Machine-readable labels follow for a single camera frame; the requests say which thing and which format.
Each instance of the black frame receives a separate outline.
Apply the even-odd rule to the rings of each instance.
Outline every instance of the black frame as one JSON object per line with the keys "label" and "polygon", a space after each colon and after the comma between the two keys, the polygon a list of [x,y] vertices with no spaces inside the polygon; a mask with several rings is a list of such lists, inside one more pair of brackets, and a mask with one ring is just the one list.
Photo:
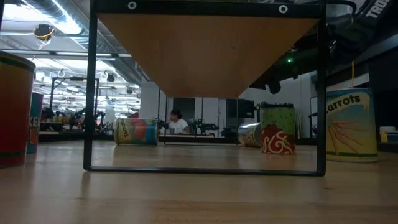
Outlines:
{"label": "black frame", "polygon": [[[133,2],[135,10],[129,9]],[[280,7],[288,6],[285,13]],[[166,168],[166,167],[106,167],[91,165],[94,137],[94,122],[87,122],[84,141],[83,168],[87,171],[108,172],[156,172],[174,174],[257,174],[257,175],[299,175],[324,176],[326,172],[326,68],[328,61],[328,31],[326,28],[326,0],[319,0],[318,5],[294,4],[256,4],[236,2],[193,2],[193,1],[129,1],[107,0],[90,1],[90,28],[87,68],[86,119],[94,120],[96,40],[98,18],[101,13],[137,13],[137,14],[176,14],[176,15],[212,15],[212,16],[251,16],[251,17],[294,17],[319,18],[318,23],[318,145],[317,170],[252,170],[252,169],[199,169],[199,168]]]}

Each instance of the can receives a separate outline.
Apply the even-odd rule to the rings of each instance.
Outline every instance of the can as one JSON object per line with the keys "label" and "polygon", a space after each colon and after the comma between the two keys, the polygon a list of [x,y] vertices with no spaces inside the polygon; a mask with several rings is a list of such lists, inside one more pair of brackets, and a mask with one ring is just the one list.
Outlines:
{"label": "can", "polygon": [[377,161],[373,93],[350,88],[326,94],[326,158],[346,162]]}
{"label": "can", "polygon": [[156,146],[159,140],[159,121],[157,119],[118,118],[114,140],[117,145]]}
{"label": "can", "polygon": [[0,167],[25,163],[35,64],[0,51]]}
{"label": "can", "polygon": [[244,146],[261,147],[261,123],[246,123],[238,128],[238,140]]}
{"label": "can", "polygon": [[32,104],[30,106],[29,137],[26,153],[35,153],[39,143],[40,120],[42,115],[43,95],[32,93]]}
{"label": "can", "polygon": [[295,110],[293,104],[262,103],[262,151],[295,154]]}

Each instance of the ceiling duct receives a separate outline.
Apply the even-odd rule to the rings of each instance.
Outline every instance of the ceiling duct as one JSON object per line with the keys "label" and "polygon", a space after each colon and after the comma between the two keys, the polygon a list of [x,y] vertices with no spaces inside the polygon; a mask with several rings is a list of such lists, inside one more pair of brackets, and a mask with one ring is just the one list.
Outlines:
{"label": "ceiling duct", "polygon": [[[88,18],[77,8],[70,0],[21,0],[35,11],[47,16],[49,22],[58,30],[70,34],[65,29],[72,30],[73,26],[68,24],[76,24],[80,28],[80,32],[72,34],[80,34],[82,37],[71,37],[76,43],[88,50]],[[99,53],[115,53],[112,45],[98,33],[97,52]],[[139,72],[134,69],[134,61],[130,58],[130,63],[116,58],[114,61],[104,61],[108,65],[114,67],[120,76],[129,83],[141,83]]]}

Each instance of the person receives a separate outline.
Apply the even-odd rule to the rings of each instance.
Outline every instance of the person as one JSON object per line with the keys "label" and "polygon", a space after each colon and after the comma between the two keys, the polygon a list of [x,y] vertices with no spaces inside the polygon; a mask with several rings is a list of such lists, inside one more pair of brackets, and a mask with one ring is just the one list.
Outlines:
{"label": "person", "polygon": [[184,119],[182,119],[181,112],[179,110],[172,110],[170,113],[170,134],[190,134],[189,126]]}

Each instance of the fluorescent light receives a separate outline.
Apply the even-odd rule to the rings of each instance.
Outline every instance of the fluorescent light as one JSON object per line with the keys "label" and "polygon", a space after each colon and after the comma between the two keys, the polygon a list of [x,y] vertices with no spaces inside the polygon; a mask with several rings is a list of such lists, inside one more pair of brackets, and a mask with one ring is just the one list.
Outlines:
{"label": "fluorescent light", "polygon": [[70,91],[74,91],[74,92],[79,92],[79,89],[78,88],[76,88],[76,87],[67,87],[67,90],[70,90]]}
{"label": "fluorescent light", "polygon": [[46,18],[46,20],[48,20],[51,24],[53,24],[57,29],[62,31],[64,34],[79,34],[81,32],[81,27],[69,16],[68,12],[56,0],[51,0],[51,1],[61,11],[62,16],[64,17],[64,19],[62,19],[61,21],[58,21],[55,18],[50,17],[48,15],[42,14],[34,6],[29,4],[26,0],[22,0],[22,2],[24,2],[27,6],[29,6],[36,13],[38,13],[42,17]]}
{"label": "fluorescent light", "polygon": [[112,56],[111,54],[106,54],[106,53],[97,53],[97,57],[110,57]]}
{"label": "fluorescent light", "polygon": [[56,80],[55,81],[56,83],[61,83],[61,85],[64,85],[64,86],[68,86],[69,84],[67,84],[67,83],[65,83],[65,82],[61,82],[60,80]]}
{"label": "fluorescent light", "polygon": [[69,66],[71,68],[75,68],[77,70],[86,70],[87,69],[87,61],[86,60],[59,60],[59,62]]}
{"label": "fluorescent light", "polygon": [[129,54],[119,54],[119,57],[131,57]]}
{"label": "fluorescent light", "polygon": [[116,60],[116,58],[99,58],[98,60],[101,60],[101,61],[106,61],[106,62],[109,62],[109,61],[115,61]]}
{"label": "fluorescent light", "polygon": [[59,64],[58,62],[55,62],[52,59],[32,59],[32,58],[26,58],[27,60],[32,61],[35,63],[36,68],[57,68],[57,69],[67,69],[67,67]]}
{"label": "fluorescent light", "polygon": [[41,51],[41,50],[2,50],[10,54],[35,54],[35,55],[49,55],[50,52]]}
{"label": "fluorescent light", "polygon": [[33,11],[27,6],[18,6],[16,4],[5,4],[3,20],[43,22],[46,19],[42,13]]}
{"label": "fluorescent light", "polygon": [[57,54],[67,56],[88,56],[88,53],[84,52],[57,52]]}
{"label": "fluorescent light", "polygon": [[[72,97],[72,98],[86,98],[85,95],[73,95],[73,94],[54,94],[54,97]],[[45,98],[50,98],[50,94],[44,94]]]}

